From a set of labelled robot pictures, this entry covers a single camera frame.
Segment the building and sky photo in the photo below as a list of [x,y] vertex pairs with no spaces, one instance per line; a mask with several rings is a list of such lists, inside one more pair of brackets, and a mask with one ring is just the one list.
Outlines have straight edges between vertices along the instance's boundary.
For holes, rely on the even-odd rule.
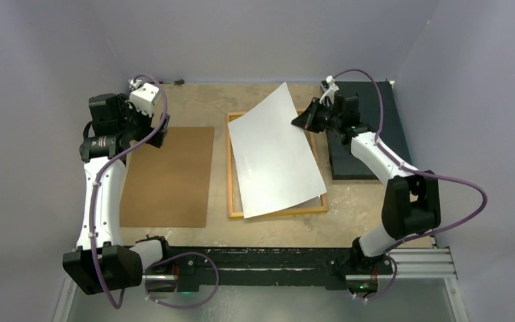
[[246,219],[310,201],[327,192],[288,85],[229,121],[241,208]]

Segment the brown frame backing board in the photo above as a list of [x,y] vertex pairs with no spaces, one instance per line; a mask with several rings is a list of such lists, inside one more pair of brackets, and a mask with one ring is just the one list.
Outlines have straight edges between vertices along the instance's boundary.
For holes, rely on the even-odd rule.
[[171,127],[161,148],[131,153],[120,202],[122,227],[205,227],[213,127]]

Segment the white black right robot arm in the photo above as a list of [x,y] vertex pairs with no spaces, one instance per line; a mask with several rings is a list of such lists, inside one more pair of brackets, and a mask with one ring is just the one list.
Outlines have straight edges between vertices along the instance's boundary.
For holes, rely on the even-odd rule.
[[396,242],[422,235],[441,222],[439,184],[431,171],[410,169],[377,136],[375,129],[361,121],[358,97],[335,95],[326,106],[314,98],[304,112],[291,121],[305,131],[336,132],[341,143],[362,161],[385,187],[381,224],[353,240],[350,249],[352,269],[365,273]]

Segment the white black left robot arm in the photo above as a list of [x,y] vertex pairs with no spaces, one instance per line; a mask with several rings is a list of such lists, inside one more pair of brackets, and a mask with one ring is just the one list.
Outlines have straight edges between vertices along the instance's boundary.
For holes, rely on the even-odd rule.
[[139,285],[148,268],[156,274],[172,268],[164,237],[147,237],[128,248],[120,227],[127,157],[144,144],[162,146],[169,117],[163,113],[156,126],[152,119],[164,99],[156,89],[89,99],[91,120],[79,147],[86,183],[84,217],[74,251],[62,258],[64,271],[85,294],[125,290]]

